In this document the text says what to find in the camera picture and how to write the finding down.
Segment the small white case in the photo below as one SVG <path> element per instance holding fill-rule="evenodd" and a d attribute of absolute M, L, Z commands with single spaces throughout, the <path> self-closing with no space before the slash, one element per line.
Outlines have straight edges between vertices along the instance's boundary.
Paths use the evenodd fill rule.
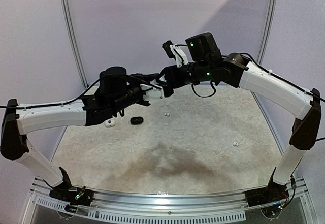
<path fill-rule="evenodd" d="M 107 127 L 107 128 L 114 127 L 115 125 L 116 125 L 116 123 L 115 123 L 114 119 L 105 121 L 105 127 Z"/>

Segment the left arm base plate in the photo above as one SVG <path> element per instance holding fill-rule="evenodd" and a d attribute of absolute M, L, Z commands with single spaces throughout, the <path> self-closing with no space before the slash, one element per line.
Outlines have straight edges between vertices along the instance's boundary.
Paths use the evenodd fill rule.
<path fill-rule="evenodd" d="M 49 196 L 61 201 L 69 202 L 70 205 L 74 206 L 90 206 L 94 197 L 94 191 L 87 189 L 85 186 L 79 188 L 67 183 L 62 183 L 53 187 Z"/>

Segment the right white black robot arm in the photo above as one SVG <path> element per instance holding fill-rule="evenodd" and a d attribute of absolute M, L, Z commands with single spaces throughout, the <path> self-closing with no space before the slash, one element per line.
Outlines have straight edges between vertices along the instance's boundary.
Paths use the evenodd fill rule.
<path fill-rule="evenodd" d="M 272 202 L 282 194 L 286 185 L 305 153 L 316 142 L 321 122 L 321 97 L 317 89 L 305 89 L 258 65 L 246 53 L 231 53 L 222 56 L 213 35 L 202 33 L 186 39 L 192 62 L 187 60 L 181 45 L 168 40 L 162 47 L 175 65 L 162 70 L 164 91 L 171 95 L 176 88 L 185 85 L 196 86 L 209 82 L 212 88 L 226 83 L 257 93 L 290 112 L 295 121 L 292 134 L 279 165 L 270 179 L 270 185 L 263 189 L 263 198 Z"/>

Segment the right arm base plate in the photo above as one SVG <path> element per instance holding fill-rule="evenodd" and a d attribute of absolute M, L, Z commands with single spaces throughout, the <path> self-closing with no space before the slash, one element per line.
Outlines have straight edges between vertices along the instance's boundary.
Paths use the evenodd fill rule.
<path fill-rule="evenodd" d="M 286 199 L 289 193 L 285 188 L 256 188 L 244 192 L 245 200 L 249 207 L 264 205 L 268 203 L 275 203 L 280 200 Z"/>

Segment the black oval charging case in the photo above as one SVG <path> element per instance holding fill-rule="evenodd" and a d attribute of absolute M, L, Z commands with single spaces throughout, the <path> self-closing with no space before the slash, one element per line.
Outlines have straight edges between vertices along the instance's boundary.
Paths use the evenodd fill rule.
<path fill-rule="evenodd" d="M 141 116 L 132 117 L 130 119 L 131 125 L 141 125 L 144 122 L 144 118 Z"/>

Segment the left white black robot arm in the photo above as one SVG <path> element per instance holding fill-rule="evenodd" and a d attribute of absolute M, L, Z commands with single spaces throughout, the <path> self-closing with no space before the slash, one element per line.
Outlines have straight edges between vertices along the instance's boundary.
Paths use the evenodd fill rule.
<path fill-rule="evenodd" d="M 1 155 L 17 161 L 40 176 L 65 201 L 76 193 L 66 171 L 55 168 L 28 140 L 28 133 L 61 126 L 92 126 L 122 116 L 133 104 L 149 106 L 151 99 L 164 98 L 163 88 L 153 83 L 155 75 L 128 75 L 123 67 L 102 71 L 94 94 L 83 92 L 70 101 L 52 104 L 18 104 L 10 99 L 4 107 Z"/>

